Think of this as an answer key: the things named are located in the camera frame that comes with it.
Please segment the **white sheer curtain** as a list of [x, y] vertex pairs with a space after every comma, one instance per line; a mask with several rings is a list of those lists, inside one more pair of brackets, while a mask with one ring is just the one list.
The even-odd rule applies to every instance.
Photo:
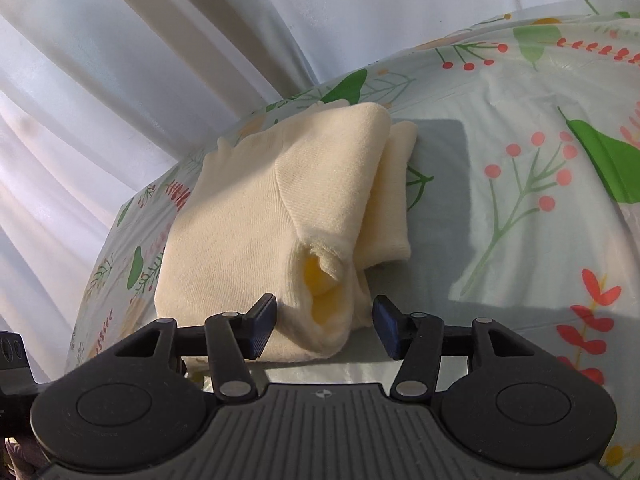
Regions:
[[119, 207], [177, 160], [280, 96], [561, 1], [1, 0], [2, 327], [57, 378]]

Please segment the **floral bed sheet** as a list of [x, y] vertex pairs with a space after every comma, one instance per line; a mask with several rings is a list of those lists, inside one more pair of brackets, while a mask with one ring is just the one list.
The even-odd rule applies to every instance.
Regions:
[[[407, 262], [374, 294], [452, 325], [488, 316], [613, 398], [591, 479], [639, 474], [639, 6], [552, 4], [422, 44], [256, 110], [230, 143], [322, 101], [418, 125]], [[168, 478], [488, 479], [489, 465], [387, 400], [397, 365], [372, 330], [334, 359], [260, 366], [271, 404], [222, 421]]]

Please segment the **cream knit sweater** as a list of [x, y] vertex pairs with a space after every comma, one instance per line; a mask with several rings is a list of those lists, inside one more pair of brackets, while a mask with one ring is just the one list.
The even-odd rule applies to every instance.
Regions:
[[326, 359], [371, 322], [367, 270], [411, 255], [418, 128], [375, 103], [317, 104], [220, 141], [170, 229], [154, 304], [180, 326], [275, 296], [267, 362]]

